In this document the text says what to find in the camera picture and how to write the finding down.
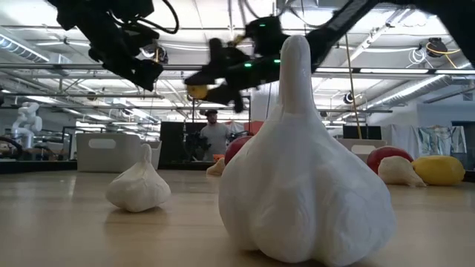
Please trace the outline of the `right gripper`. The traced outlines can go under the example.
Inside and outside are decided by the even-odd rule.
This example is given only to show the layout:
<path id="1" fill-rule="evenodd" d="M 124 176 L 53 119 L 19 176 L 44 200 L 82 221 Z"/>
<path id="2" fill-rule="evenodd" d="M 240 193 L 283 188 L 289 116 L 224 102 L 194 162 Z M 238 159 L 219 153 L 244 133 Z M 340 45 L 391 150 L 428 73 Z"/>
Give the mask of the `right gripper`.
<path id="1" fill-rule="evenodd" d="M 233 89 L 247 89 L 278 79 L 280 53 L 289 36 L 282 31 L 277 16 L 265 16 L 248 23 L 244 34 L 223 45 L 220 39 L 209 43 L 210 58 L 207 69 L 202 69 L 184 80 L 185 85 L 213 85 L 224 78 Z M 208 90 L 206 101 L 229 105 L 234 111 L 244 111 L 239 90 L 227 85 Z"/>

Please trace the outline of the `yellow lemon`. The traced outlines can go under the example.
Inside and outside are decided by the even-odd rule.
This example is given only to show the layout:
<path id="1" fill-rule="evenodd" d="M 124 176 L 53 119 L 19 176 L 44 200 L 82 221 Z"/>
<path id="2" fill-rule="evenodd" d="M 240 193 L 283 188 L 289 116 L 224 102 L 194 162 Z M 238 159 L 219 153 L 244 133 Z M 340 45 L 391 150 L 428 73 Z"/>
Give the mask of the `yellow lemon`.
<path id="1" fill-rule="evenodd" d="M 187 85 L 186 90 L 193 99 L 205 99 L 208 94 L 207 85 Z"/>
<path id="2" fill-rule="evenodd" d="M 452 156 L 421 156 L 412 161 L 412 166 L 428 185 L 455 185 L 463 181 L 465 176 L 462 163 Z"/>

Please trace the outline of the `red tomato green stem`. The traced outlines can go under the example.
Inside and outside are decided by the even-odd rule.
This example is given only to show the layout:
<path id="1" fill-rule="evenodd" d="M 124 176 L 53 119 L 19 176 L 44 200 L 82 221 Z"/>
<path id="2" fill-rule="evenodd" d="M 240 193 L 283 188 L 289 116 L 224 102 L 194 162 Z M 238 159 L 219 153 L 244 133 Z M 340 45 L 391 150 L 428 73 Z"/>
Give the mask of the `red tomato green stem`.
<path id="1" fill-rule="evenodd" d="M 252 136 L 242 136 L 235 140 L 233 140 L 227 147 L 224 163 L 227 165 L 231 159 L 235 156 L 235 154 L 244 146 L 246 142 L 248 142 Z"/>
<path id="2" fill-rule="evenodd" d="M 377 174 L 381 161 L 389 156 L 401 156 L 409 162 L 413 161 L 413 157 L 405 150 L 393 146 L 383 146 L 372 151 L 367 157 L 367 165 Z"/>

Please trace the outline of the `large white garlic bulb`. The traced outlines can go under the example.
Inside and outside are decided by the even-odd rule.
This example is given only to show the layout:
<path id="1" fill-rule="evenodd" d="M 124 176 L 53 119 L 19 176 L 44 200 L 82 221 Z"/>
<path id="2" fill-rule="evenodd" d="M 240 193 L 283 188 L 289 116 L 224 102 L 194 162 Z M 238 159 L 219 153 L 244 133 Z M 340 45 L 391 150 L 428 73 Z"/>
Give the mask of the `large white garlic bulb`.
<path id="1" fill-rule="evenodd" d="M 218 207 L 237 247 L 285 263 L 348 266 L 396 230 L 387 186 L 321 121 L 303 36 L 281 48 L 278 102 L 227 163 Z"/>

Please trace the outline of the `person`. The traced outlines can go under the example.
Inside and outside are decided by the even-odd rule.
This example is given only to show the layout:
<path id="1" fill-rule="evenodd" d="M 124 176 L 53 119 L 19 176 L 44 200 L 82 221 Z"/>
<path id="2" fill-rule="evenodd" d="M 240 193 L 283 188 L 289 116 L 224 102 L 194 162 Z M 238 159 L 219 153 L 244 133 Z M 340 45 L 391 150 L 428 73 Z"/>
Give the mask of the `person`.
<path id="1" fill-rule="evenodd" d="M 217 121 L 217 111 L 210 109 L 205 112 L 207 125 L 200 131 L 200 137 L 206 139 L 208 145 L 203 160 L 212 162 L 215 154 L 226 153 L 226 142 L 230 137 L 230 130 L 226 124 Z"/>

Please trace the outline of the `red orange panel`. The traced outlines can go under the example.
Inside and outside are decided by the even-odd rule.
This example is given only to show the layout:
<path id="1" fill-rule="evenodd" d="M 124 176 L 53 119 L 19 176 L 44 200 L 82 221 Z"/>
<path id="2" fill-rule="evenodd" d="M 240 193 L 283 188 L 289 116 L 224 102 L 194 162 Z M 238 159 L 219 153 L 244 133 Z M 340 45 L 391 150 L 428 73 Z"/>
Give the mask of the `red orange panel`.
<path id="1" fill-rule="evenodd" d="M 255 135 L 263 125 L 263 121 L 251 121 L 244 122 L 244 130 L 247 131 L 250 135 Z"/>

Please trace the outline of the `black screen panel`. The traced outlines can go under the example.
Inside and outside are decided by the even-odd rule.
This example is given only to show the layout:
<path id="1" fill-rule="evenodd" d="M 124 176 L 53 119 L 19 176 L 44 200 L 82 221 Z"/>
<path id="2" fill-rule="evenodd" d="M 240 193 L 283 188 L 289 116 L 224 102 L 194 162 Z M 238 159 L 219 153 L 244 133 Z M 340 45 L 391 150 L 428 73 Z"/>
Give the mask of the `black screen panel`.
<path id="1" fill-rule="evenodd" d="M 201 161 L 206 140 L 200 137 L 204 122 L 163 122 L 159 166 Z"/>

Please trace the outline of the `beige garlic bulb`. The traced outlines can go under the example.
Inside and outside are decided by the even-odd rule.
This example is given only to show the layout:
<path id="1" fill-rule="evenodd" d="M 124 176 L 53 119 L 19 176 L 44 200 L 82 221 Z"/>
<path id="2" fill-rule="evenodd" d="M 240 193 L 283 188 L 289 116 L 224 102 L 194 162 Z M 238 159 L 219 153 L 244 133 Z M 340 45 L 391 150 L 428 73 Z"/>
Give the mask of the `beige garlic bulb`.
<path id="1" fill-rule="evenodd" d="M 389 156 L 382 159 L 378 167 L 378 176 L 387 185 L 427 186 L 414 171 L 411 162 L 402 156 Z"/>
<path id="2" fill-rule="evenodd" d="M 221 157 L 215 164 L 207 168 L 206 174 L 209 176 L 220 177 L 223 173 L 224 168 L 226 167 L 225 158 Z"/>

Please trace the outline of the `light grey plastic basket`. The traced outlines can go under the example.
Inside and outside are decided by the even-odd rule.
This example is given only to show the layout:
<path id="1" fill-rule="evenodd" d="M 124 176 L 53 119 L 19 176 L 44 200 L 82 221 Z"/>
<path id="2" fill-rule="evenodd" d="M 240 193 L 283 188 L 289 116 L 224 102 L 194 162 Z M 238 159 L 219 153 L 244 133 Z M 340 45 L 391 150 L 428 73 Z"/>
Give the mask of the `light grey plastic basket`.
<path id="1" fill-rule="evenodd" d="M 151 164 L 158 168 L 161 141 L 142 141 L 125 133 L 78 133 L 77 170 L 93 173 L 122 173 L 138 162 L 143 144 L 151 147 Z"/>

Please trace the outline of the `small white garlic bulb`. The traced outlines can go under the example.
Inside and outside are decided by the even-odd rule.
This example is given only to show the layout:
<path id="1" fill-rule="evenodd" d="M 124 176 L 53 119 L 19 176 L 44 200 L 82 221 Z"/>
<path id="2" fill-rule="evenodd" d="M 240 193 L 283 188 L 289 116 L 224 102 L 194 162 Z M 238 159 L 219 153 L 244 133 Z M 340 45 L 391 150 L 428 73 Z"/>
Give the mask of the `small white garlic bulb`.
<path id="1" fill-rule="evenodd" d="M 141 145 L 139 160 L 122 172 L 106 188 L 105 198 L 112 205 L 138 213 L 155 208 L 171 197 L 168 183 L 152 165 L 152 149 Z"/>

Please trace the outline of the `cluttered dark workbench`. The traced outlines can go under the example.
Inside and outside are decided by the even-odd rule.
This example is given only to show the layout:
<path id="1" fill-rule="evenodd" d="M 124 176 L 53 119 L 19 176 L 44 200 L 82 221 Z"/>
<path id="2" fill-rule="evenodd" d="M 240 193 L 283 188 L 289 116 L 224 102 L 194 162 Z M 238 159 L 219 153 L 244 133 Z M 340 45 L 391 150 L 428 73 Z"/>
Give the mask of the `cluttered dark workbench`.
<path id="1" fill-rule="evenodd" d="M 0 134 L 0 161 L 67 161 L 74 136 L 62 131 Z"/>

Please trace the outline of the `black monitor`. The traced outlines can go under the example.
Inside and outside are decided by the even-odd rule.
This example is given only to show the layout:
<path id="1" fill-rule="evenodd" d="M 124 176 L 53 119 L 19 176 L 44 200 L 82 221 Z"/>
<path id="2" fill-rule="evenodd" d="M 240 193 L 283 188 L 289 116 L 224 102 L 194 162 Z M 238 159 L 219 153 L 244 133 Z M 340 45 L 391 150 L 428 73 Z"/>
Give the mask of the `black monitor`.
<path id="1" fill-rule="evenodd" d="M 361 125 L 360 128 L 358 128 L 357 126 L 344 125 L 343 138 L 382 140 L 381 127 Z"/>

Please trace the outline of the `long ceiling light bar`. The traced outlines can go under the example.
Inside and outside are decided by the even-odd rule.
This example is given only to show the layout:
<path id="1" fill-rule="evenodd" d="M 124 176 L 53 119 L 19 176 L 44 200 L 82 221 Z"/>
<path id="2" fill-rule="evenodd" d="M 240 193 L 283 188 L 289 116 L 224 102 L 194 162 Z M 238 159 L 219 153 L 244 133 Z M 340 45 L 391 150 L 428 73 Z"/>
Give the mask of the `long ceiling light bar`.
<path id="1" fill-rule="evenodd" d="M 52 70 L 103 70 L 99 64 L 20 64 L 0 63 L 0 69 L 52 69 Z M 195 71 L 201 65 L 166 65 L 164 70 Z M 315 73 L 344 73 L 350 72 L 348 67 L 317 67 Z M 475 75 L 474 69 L 414 69 L 414 68 L 375 68 L 353 67 L 352 73 L 396 74 L 396 75 Z"/>

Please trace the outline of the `black metal table frame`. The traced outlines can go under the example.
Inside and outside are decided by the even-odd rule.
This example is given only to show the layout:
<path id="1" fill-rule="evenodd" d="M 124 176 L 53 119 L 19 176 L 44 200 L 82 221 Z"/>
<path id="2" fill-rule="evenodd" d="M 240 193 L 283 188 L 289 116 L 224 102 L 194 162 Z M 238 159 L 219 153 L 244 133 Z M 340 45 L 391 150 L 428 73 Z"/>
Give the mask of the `black metal table frame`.
<path id="1" fill-rule="evenodd" d="M 213 162 L 169 163 L 156 167 L 160 170 L 205 171 Z M 89 165 L 77 161 L 0 161 L 0 174 L 21 174 L 42 171 L 80 171 L 90 173 L 122 173 L 127 165 Z"/>

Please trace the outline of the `silver ventilation duct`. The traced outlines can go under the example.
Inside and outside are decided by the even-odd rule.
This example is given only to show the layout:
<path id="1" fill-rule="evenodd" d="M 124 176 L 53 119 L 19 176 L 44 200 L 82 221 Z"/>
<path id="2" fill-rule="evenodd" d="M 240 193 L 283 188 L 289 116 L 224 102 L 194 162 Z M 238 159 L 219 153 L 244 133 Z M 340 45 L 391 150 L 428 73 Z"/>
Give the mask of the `silver ventilation duct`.
<path id="1" fill-rule="evenodd" d="M 452 76 L 444 74 L 432 76 L 420 81 L 406 82 L 370 101 L 364 109 L 373 110 L 381 107 L 393 107 L 427 93 L 442 89 L 452 83 Z"/>

